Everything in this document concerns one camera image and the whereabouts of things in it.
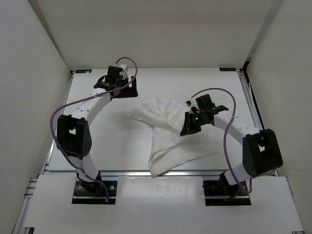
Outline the white pleated skirt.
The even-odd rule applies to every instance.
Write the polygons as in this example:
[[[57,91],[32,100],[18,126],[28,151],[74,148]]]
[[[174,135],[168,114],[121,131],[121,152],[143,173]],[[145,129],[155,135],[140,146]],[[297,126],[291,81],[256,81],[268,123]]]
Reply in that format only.
[[[180,136],[186,108],[174,100],[146,100],[131,112],[133,119],[153,128],[148,167],[153,178],[187,163],[217,153],[216,144],[205,133]]]

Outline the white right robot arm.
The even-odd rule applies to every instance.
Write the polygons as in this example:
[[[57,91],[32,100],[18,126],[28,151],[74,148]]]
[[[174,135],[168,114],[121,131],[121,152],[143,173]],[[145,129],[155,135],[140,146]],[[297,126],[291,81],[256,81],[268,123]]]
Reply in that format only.
[[[283,159],[276,138],[271,129],[261,130],[235,117],[224,105],[216,106],[210,95],[203,95],[195,101],[186,101],[190,108],[185,113],[181,136],[197,134],[203,125],[212,125],[224,131],[223,147],[227,152],[227,136],[233,137],[242,146],[242,160],[232,166],[225,156],[228,170],[221,173],[219,180],[205,185],[209,196],[247,195],[246,181],[270,173],[283,165]]]

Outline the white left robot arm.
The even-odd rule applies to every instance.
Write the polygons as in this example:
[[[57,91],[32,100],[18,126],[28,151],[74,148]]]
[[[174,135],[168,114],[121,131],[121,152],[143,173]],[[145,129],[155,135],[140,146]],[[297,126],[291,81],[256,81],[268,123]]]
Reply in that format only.
[[[107,74],[100,77],[85,100],[71,114],[61,115],[57,121],[57,140],[59,149],[66,153],[77,170],[82,187],[91,195],[102,190],[101,176],[90,156],[92,138],[90,125],[105,105],[115,98],[138,97],[135,76],[128,78],[127,64],[108,67]]]

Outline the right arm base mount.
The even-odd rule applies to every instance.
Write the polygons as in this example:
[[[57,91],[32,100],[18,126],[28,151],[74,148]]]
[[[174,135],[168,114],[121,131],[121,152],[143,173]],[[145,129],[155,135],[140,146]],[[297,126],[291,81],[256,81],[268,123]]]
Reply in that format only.
[[[242,188],[229,185],[223,179],[204,180],[203,190],[205,206],[250,206],[251,201],[246,182],[242,182]]]

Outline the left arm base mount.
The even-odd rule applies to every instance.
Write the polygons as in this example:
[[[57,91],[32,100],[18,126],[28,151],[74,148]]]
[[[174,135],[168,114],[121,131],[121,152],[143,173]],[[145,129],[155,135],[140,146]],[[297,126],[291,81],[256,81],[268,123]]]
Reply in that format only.
[[[106,190],[102,185],[96,182],[87,184],[80,180],[76,180],[72,204],[97,204],[97,205],[115,205],[117,197],[117,181],[106,180],[103,181],[106,186],[109,199],[106,197]]]

